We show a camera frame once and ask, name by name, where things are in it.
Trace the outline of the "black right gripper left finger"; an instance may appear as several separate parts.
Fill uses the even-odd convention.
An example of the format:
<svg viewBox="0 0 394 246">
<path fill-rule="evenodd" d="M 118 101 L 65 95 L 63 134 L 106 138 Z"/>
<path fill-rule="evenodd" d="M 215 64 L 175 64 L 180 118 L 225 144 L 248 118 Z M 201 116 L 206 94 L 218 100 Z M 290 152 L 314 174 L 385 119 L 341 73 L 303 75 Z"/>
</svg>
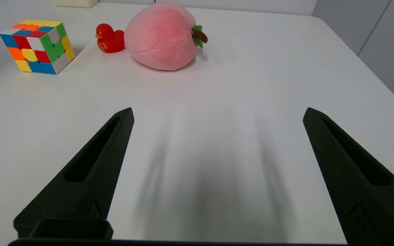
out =
<svg viewBox="0 0 394 246">
<path fill-rule="evenodd" d="M 17 215 L 19 238 L 42 219 L 105 220 L 133 128 L 131 108 L 115 113 Z"/>
</svg>

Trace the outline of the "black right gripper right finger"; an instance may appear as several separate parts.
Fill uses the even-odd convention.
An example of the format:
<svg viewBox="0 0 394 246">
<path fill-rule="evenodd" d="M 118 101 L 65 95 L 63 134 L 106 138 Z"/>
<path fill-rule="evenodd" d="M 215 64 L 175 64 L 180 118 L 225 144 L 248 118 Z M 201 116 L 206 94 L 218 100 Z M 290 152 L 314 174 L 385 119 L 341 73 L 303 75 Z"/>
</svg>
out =
<svg viewBox="0 0 394 246">
<path fill-rule="evenodd" d="M 326 114 L 302 121 L 348 245 L 394 245 L 394 175 Z"/>
</svg>

